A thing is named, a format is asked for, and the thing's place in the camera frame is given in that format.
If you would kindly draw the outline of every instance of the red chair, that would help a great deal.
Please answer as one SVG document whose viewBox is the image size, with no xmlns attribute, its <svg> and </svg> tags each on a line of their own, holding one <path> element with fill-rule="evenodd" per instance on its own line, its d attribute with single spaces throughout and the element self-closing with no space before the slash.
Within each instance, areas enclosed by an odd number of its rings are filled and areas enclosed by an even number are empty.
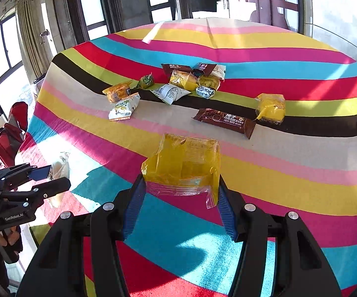
<svg viewBox="0 0 357 297">
<path fill-rule="evenodd" d="M 15 156 L 23 143 L 27 131 L 27 104 L 16 102 L 12 105 L 8 123 L 0 128 L 0 169 L 15 165 Z"/>
</svg>

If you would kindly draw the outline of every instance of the human hand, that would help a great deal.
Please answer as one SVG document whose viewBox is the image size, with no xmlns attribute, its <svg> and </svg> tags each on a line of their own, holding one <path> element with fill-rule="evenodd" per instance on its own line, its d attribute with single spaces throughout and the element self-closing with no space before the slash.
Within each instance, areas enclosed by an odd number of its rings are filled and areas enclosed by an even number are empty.
<svg viewBox="0 0 357 297">
<path fill-rule="evenodd" d="M 16 231 L 16 227 L 15 226 L 11 227 L 10 229 L 11 229 L 11 233 L 7 237 L 8 237 L 8 243 L 11 246 L 15 242 L 18 241 L 18 239 L 20 237 L 20 233 Z M 3 246 L 3 247 L 7 246 L 7 241 L 4 239 L 2 234 L 0 234 L 0 246 Z"/>
</svg>

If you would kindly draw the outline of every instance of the metal screw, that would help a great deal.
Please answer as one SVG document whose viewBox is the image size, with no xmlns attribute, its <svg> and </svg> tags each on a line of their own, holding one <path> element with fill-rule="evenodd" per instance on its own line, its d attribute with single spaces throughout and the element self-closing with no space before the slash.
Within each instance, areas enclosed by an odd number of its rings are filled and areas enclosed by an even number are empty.
<svg viewBox="0 0 357 297">
<path fill-rule="evenodd" d="M 111 202 L 107 202 L 103 205 L 103 210 L 110 211 L 114 209 L 114 204 Z"/>
<path fill-rule="evenodd" d="M 70 211 L 64 211 L 64 212 L 62 212 L 62 213 L 60 214 L 60 217 L 61 217 L 62 219 L 67 219 L 67 218 L 69 218 L 70 216 L 71 216 Z"/>
<path fill-rule="evenodd" d="M 296 213 L 294 211 L 289 212 L 289 218 L 293 219 L 293 220 L 298 219 L 299 218 L 298 213 Z"/>
<path fill-rule="evenodd" d="M 254 205 L 254 204 L 251 204 L 251 203 L 247 203 L 247 204 L 245 205 L 245 210 L 246 210 L 246 211 L 253 212 L 253 211 L 255 211 L 255 205 Z"/>
</svg>

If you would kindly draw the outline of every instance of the snack package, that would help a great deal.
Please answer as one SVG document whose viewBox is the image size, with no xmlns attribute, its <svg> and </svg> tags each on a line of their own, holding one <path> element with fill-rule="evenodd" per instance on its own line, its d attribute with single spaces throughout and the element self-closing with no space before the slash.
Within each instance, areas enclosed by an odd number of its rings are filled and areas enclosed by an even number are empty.
<svg viewBox="0 0 357 297">
<path fill-rule="evenodd" d="M 251 138 L 256 125 L 255 121 L 248 118 L 227 114 L 211 108 L 201 108 L 193 119 L 239 132 L 248 139 Z"/>
<path fill-rule="evenodd" d="M 225 79 L 225 69 L 226 66 L 224 65 L 216 65 L 211 72 L 210 76 L 214 76 L 220 79 Z"/>
<path fill-rule="evenodd" d="M 280 125 L 286 114 L 286 100 L 279 94 L 260 94 L 256 109 L 257 119 Z"/>
<path fill-rule="evenodd" d="M 213 88 L 217 90 L 220 86 L 220 79 L 215 76 L 200 76 L 198 78 L 198 83 L 200 86 L 204 86 L 207 88 Z"/>
<path fill-rule="evenodd" d="M 199 87 L 196 77 L 188 72 L 182 72 L 178 70 L 173 70 L 170 76 L 170 81 L 172 85 L 180 88 L 184 88 L 188 91 L 193 91 Z"/>
<path fill-rule="evenodd" d="M 154 84 L 154 79 L 152 77 L 152 74 L 149 74 L 147 76 L 143 76 L 142 78 L 140 78 L 135 89 L 146 89 L 148 87 L 151 87 L 153 84 Z"/>
<path fill-rule="evenodd" d="M 70 153 L 68 152 L 61 152 L 59 158 L 52 163 L 51 169 L 49 171 L 48 178 L 49 180 L 56 180 L 60 177 L 70 177 L 70 167 L 68 165 L 68 157 Z M 55 196 L 47 198 L 49 206 L 52 208 L 59 208 L 63 197 L 65 196 L 65 192 L 58 193 Z"/>
<path fill-rule="evenodd" d="M 192 73 L 193 70 L 190 66 L 184 66 L 184 65 L 174 65 L 174 64 L 161 64 L 163 71 L 165 72 L 165 75 L 170 77 L 173 70 L 178 70 L 182 72 L 188 72 Z"/>
<path fill-rule="evenodd" d="M 195 76 L 208 76 L 216 66 L 217 64 L 203 64 L 200 62 L 194 68 Z"/>
<path fill-rule="evenodd" d="M 138 106 L 140 95 L 132 94 L 114 105 L 114 108 L 109 113 L 110 121 L 128 120 Z"/>
<path fill-rule="evenodd" d="M 206 99 L 209 99 L 214 96 L 214 89 L 200 86 L 196 89 L 196 93 Z"/>
<path fill-rule="evenodd" d="M 105 89 L 102 93 L 107 95 L 109 102 L 118 102 L 130 95 L 130 84 L 132 80 L 125 81 Z"/>
<path fill-rule="evenodd" d="M 172 103 L 177 99 L 180 99 L 181 97 L 191 93 L 188 90 L 174 86 L 172 84 L 163 85 L 157 90 L 151 90 L 151 92 L 169 105 L 172 105 Z"/>
<path fill-rule="evenodd" d="M 207 192 L 206 207 L 219 198 L 220 146 L 214 139 L 164 134 L 157 152 L 141 165 L 148 192 L 187 196 Z"/>
</svg>

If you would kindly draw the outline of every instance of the striped tablecloth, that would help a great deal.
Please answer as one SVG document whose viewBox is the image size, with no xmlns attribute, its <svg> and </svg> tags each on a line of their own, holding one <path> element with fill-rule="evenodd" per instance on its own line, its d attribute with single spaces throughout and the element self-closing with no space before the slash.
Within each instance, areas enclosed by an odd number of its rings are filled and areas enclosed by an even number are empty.
<svg viewBox="0 0 357 297">
<path fill-rule="evenodd" d="M 161 63 L 226 65 L 225 81 L 210 100 L 194 94 L 174 105 L 150 91 L 130 120 L 109 122 L 101 91 L 152 73 L 167 83 Z M 283 94 L 281 126 L 255 127 L 251 140 L 192 119 L 209 107 L 255 118 L 260 93 Z M 257 23 L 188 19 L 145 25 L 83 43 L 58 54 L 48 70 L 21 148 L 32 164 L 70 153 L 71 193 L 61 211 L 93 211 L 129 188 L 163 133 L 217 139 L 221 175 L 230 189 L 267 213 L 294 210 L 322 247 L 344 295 L 357 285 L 357 62 L 311 38 Z M 132 296 L 224 296 L 241 244 L 225 234 L 205 196 L 146 195 L 134 233 L 119 245 Z M 94 296 L 89 241 L 89 296 Z M 263 296 L 273 278 L 268 244 Z"/>
</svg>

